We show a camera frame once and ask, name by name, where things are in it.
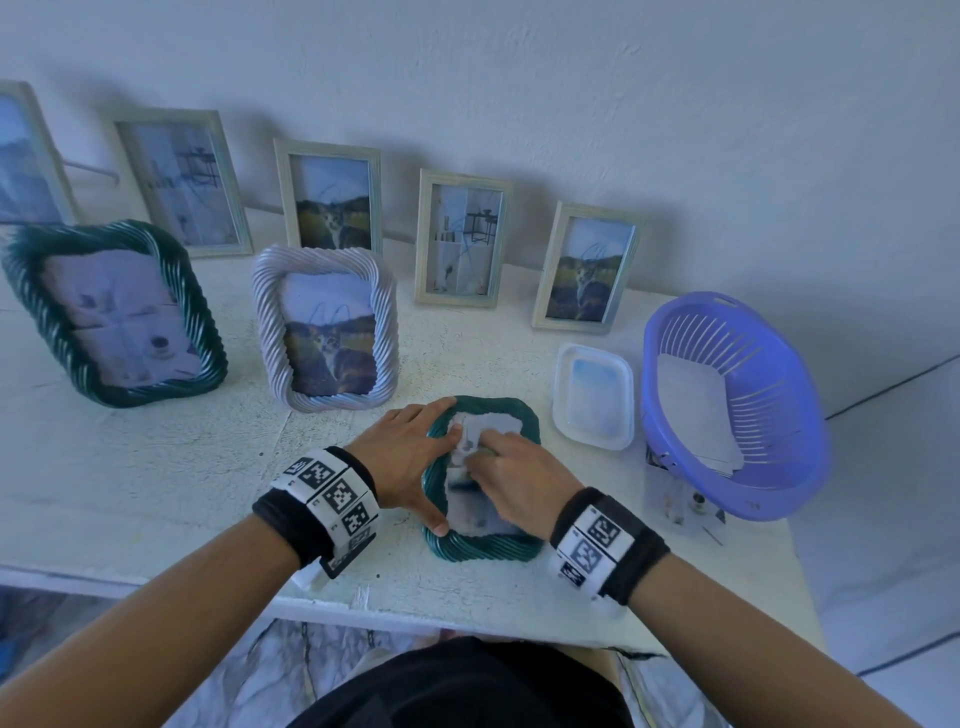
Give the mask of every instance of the green twisted picture frame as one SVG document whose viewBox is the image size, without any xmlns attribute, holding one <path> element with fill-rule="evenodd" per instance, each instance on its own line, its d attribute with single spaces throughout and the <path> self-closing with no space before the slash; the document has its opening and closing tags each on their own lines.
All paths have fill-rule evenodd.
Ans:
<svg viewBox="0 0 960 728">
<path fill-rule="evenodd" d="M 481 397 L 457 397 L 457 403 L 446 410 L 430 427 L 427 435 L 440 438 L 446 435 L 450 420 L 457 412 L 471 415 L 485 415 L 489 412 L 504 412 L 520 420 L 520 434 L 532 442 L 540 444 L 540 420 L 523 401 L 505 397 L 487 399 Z M 449 454 L 433 461 L 423 473 L 423 492 L 446 515 L 446 465 Z M 451 530 L 446 536 L 437 536 L 429 528 L 423 528 L 423 538 L 430 550 L 446 561 L 468 561 L 469 559 L 501 559 L 512 561 L 530 561 L 543 546 L 536 536 L 526 533 L 492 536 L 462 536 Z"/>
<path fill-rule="evenodd" d="M 160 277 L 177 302 L 186 335 L 200 357 L 192 379 L 168 379 L 125 389 L 103 384 L 96 363 L 73 335 L 66 310 L 43 285 L 44 261 L 51 255 L 89 255 L 128 250 L 156 259 Z M 190 258 L 168 232 L 150 223 L 121 220 L 97 226 L 26 226 L 3 249 L 4 273 L 14 294 L 36 321 L 50 351 L 70 374 L 82 395 L 107 407 L 137 407 L 176 397 L 193 397 L 216 389 L 227 376 L 227 353 L 217 332 Z"/>
</svg>

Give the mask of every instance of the hand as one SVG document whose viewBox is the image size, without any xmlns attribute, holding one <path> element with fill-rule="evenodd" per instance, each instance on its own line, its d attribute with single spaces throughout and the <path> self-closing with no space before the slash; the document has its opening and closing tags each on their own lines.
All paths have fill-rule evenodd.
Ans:
<svg viewBox="0 0 960 728">
<path fill-rule="evenodd" d="M 584 484 L 547 450 L 515 432 L 484 430 L 480 445 L 494 454 L 477 452 L 464 464 L 500 518 L 548 541 L 566 502 Z"/>
<path fill-rule="evenodd" d="M 420 477 L 430 463 L 457 447 L 463 429 L 459 425 L 439 439 L 426 435 L 437 418 L 456 403 L 457 398 L 444 397 L 425 406 L 408 404 L 392 409 L 344 448 L 367 466 L 381 508 L 413 511 L 438 536 L 445 536 L 450 525 L 423 493 Z"/>
</svg>

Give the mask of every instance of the person's right hand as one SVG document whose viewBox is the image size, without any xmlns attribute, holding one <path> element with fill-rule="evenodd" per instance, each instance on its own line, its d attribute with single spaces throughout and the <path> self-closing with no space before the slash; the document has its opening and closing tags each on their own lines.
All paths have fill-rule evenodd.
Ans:
<svg viewBox="0 0 960 728">
<path fill-rule="evenodd" d="M 470 477 L 500 518 L 549 541 L 566 502 L 584 485 L 541 446 L 511 432 L 484 430 L 477 452 L 464 460 Z"/>
</svg>

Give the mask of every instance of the wristband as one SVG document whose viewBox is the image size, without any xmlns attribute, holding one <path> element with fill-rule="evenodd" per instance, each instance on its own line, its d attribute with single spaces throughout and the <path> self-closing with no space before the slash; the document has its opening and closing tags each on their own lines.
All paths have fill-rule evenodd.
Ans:
<svg viewBox="0 0 960 728">
<path fill-rule="evenodd" d="M 332 579 L 376 536 L 380 508 L 370 473 L 340 448 L 310 450 L 274 479 L 253 512 Z"/>
<path fill-rule="evenodd" d="M 670 552 L 659 534 L 595 488 L 570 499 L 550 545 L 557 549 L 559 576 L 591 598 L 624 605 L 647 571 Z"/>
</svg>

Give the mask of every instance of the person's left hand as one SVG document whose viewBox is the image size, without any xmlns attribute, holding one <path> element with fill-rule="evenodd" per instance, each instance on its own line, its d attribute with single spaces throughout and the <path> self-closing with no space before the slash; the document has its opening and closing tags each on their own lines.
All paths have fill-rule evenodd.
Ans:
<svg viewBox="0 0 960 728">
<path fill-rule="evenodd" d="M 420 486 L 423 471 L 441 455 L 457 447 L 462 428 L 453 426 L 444 437 L 427 437 L 427 430 L 457 403 L 444 397 L 429 404 L 392 409 L 344 449 L 367 466 L 376 485 L 381 508 L 406 508 L 438 536 L 450 525 Z"/>
</svg>

